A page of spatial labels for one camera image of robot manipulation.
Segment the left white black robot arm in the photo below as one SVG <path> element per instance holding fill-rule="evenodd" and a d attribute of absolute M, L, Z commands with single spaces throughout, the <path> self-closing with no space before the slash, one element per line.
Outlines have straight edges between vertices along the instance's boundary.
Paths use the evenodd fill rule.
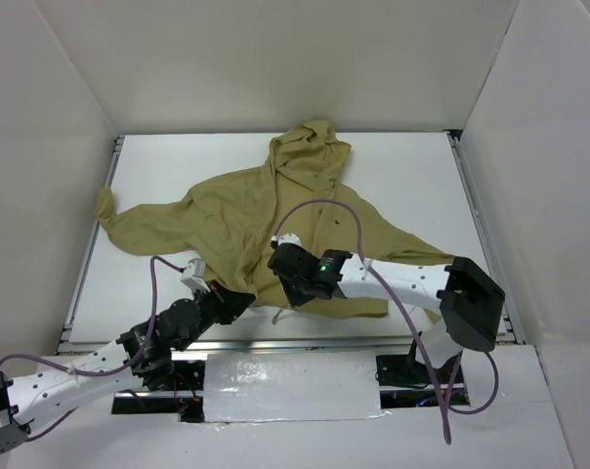
<path fill-rule="evenodd" d="M 254 302 L 211 280 L 193 298 L 151 312 L 100 350 L 67 364 L 10 377 L 0 369 L 0 454 L 34 441 L 44 426 L 67 413 L 117 392 L 167 387 L 173 380 L 174 351 L 184 351 L 215 324 L 238 319 Z"/>

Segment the tan hooded zip jacket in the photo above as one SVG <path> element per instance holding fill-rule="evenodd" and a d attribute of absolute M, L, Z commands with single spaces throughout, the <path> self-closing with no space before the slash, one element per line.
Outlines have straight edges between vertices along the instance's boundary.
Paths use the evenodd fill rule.
<path fill-rule="evenodd" d="M 208 278 L 255 293 L 259 306 L 288 303 L 267 266 L 275 231 L 294 233 L 316 256 L 362 249 L 369 258 L 401 264 L 451 263 L 453 255 L 393 226 L 341 182 L 351 152 L 330 122 L 309 121 L 272 139 L 263 165 L 205 180 L 176 202 L 120 212 L 104 187 L 95 217 L 111 243 L 132 255 L 196 250 Z"/>

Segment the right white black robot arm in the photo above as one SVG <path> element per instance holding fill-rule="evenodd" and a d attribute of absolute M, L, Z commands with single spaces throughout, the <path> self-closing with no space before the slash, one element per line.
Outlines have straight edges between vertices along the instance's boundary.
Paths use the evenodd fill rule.
<path fill-rule="evenodd" d="M 288 305 L 331 318 L 377 317 L 403 303 L 439 316 L 408 355 L 378 376 L 384 385 L 421 388 L 465 350 L 495 348 L 505 293 L 474 261 L 406 265 L 328 249 L 319 257 L 292 242 L 273 242 L 268 268 Z"/>

